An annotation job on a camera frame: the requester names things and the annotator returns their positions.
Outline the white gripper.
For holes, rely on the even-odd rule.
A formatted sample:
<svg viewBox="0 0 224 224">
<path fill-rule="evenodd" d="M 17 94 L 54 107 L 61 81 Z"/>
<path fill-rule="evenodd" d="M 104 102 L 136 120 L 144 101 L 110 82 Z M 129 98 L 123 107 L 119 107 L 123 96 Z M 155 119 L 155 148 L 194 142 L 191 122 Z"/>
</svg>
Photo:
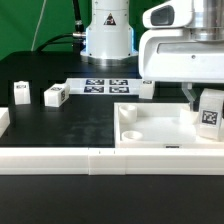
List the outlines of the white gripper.
<svg viewBox="0 0 224 224">
<path fill-rule="evenodd" d="M 188 82 L 224 82 L 224 0 L 167 0 L 144 12 L 143 25 L 143 79 L 183 82 L 191 110 L 197 95 Z"/>
</svg>

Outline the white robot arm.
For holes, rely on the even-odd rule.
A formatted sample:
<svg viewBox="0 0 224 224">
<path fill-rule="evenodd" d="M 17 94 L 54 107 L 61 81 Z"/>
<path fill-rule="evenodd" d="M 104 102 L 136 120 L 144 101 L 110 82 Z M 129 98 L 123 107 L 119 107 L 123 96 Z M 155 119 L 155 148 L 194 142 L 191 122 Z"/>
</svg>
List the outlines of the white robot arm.
<svg viewBox="0 0 224 224">
<path fill-rule="evenodd" d="M 92 0 L 81 57 L 100 65 L 138 59 L 145 81 L 224 83 L 224 0 L 167 0 L 143 13 L 147 31 L 133 47 L 128 0 Z"/>
</svg>

